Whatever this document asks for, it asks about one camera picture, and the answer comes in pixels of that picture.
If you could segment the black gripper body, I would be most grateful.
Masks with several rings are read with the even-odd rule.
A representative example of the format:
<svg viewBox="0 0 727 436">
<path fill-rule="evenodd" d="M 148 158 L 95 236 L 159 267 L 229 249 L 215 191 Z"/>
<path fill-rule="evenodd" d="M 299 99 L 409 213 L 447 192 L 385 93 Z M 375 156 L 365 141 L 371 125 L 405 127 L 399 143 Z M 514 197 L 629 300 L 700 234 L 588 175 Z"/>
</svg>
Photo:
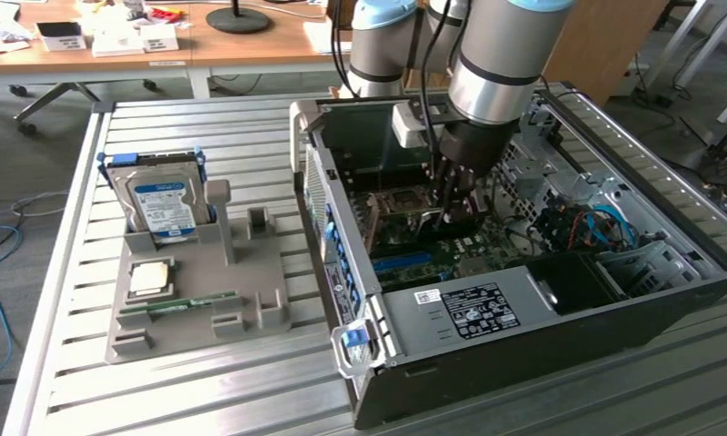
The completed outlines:
<svg viewBox="0 0 727 436">
<path fill-rule="evenodd" d="M 516 133 L 517 121 L 505 124 L 453 122 L 445 126 L 439 151 L 477 175 L 488 175 L 501 162 Z"/>
</svg>

